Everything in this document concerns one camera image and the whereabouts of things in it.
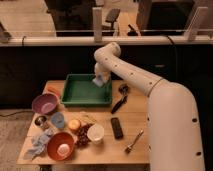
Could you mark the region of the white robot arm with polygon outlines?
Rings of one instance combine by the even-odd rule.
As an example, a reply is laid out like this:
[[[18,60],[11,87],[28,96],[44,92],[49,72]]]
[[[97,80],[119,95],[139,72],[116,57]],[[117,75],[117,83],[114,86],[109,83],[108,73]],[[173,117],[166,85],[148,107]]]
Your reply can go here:
[[[114,72],[148,97],[150,171],[205,171],[195,98],[185,86],[129,64],[111,42],[94,52],[95,75]]]

